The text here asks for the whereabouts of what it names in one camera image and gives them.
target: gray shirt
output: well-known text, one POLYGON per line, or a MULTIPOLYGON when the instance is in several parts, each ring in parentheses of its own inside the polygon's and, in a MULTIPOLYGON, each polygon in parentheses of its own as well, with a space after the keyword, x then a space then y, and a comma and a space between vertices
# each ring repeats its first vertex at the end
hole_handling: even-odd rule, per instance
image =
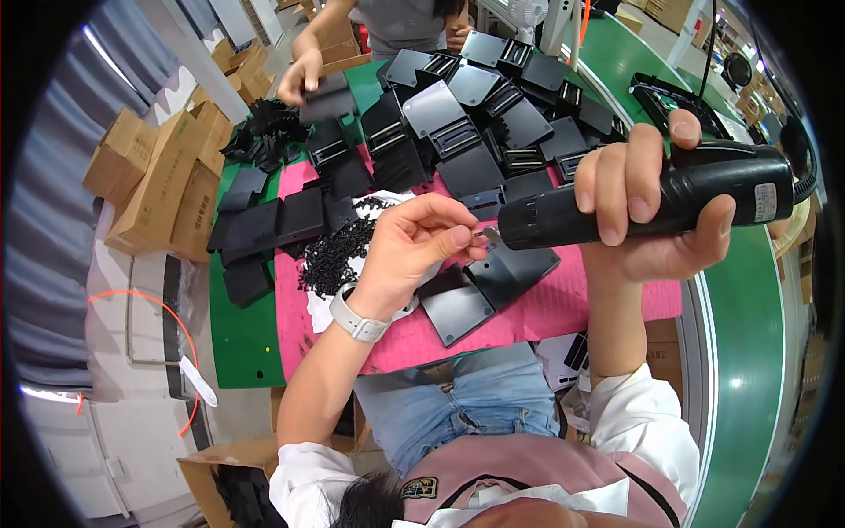
POLYGON ((373 62, 402 49, 431 52, 446 48, 445 20, 433 17, 434 0, 358 0, 357 13, 367 26, 373 62))

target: embroidered badge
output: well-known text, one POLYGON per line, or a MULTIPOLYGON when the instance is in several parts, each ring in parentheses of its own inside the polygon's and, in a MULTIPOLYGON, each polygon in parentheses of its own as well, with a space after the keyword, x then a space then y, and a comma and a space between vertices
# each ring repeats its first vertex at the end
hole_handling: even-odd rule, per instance
POLYGON ((424 476, 402 487, 402 498, 437 498, 437 478, 424 476))

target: pile of black screws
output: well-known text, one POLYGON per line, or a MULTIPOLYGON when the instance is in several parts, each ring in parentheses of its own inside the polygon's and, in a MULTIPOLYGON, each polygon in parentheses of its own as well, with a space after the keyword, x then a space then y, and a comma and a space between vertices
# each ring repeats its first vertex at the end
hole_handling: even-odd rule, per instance
MULTIPOLYGON (((356 209, 387 209, 387 202, 368 197, 356 209)), ((323 237, 305 247, 305 265, 299 275, 299 290, 313 291, 321 299, 334 296, 347 282, 358 280, 349 259, 367 256, 367 244, 373 239, 375 220, 369 215, 343 226, 331 237, 323 237)))

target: right hand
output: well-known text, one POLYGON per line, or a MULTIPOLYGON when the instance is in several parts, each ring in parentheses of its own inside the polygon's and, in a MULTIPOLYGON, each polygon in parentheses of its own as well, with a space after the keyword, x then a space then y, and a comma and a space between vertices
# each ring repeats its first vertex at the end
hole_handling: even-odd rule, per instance
MULTIPOLYGON (((691 112, 669 113, 672 141, 694 149, 701 125, 691 112)), ((593 150, 575 171, 578 209, 596 212, 601 242, 581 244, 588 279, 642 283, 686 280, 725 258, 736 203, 721 194, 701 210, 693 231, 677 237, 626 239, 629 222, 650 222, 660 207, 663 138, 652 125, 636 124, 629 143, 593 150)))
POLYGON ((303 87, 315 91, 323 72, 323 54, 318 49, 308 50, 291 64, 281 78, 276 95, 288 105, 302 105, 303 87))

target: smartwatch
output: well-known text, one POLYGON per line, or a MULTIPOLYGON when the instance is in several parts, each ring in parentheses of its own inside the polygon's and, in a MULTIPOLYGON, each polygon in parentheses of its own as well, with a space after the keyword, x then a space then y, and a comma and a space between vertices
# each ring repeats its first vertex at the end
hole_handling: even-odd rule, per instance
POLYGON ((346 304, 346 299, 352 294, 357 282, 347 282, 337 291, 335 298, 331 300, 329 312, 331 317, 352 336, 354 340, 375 343, 384 336, 384 332, 390 328, 392 321, 378 321, 376 319, 363 318, 353 312, 346 304))

